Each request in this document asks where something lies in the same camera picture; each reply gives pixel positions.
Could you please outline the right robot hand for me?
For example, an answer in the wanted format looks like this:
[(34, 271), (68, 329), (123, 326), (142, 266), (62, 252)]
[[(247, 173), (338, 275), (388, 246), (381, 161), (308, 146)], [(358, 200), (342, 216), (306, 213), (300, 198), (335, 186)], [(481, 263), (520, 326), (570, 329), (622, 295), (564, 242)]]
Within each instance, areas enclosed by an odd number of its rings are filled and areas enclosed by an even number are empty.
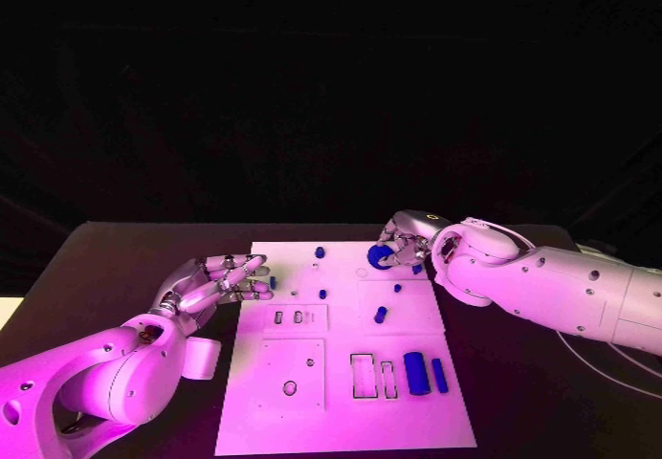
[(432, 253), (440, 231), (452, 221), (432, 212), (406, 209), (399, 211), (388, 221), (375, 245), (384, 247), (396, 243), (394, 252), (383, 255), (377, 266), (387, 268), (399, 265), (419, 266)]

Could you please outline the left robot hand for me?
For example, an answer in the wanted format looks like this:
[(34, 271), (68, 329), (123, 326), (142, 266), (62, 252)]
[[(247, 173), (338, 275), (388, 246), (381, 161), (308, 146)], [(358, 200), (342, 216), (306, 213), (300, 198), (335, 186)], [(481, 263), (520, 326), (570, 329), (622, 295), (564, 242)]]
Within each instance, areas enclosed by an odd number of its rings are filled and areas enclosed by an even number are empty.
[(191, 259), (159, 288), (149, 313), (168, 318), (191, 336), (208, 322), (220, 305), (244, 300), (272, 300), (273, 291), (260, 280), (270, 274), (263, 254), (228, 254)]

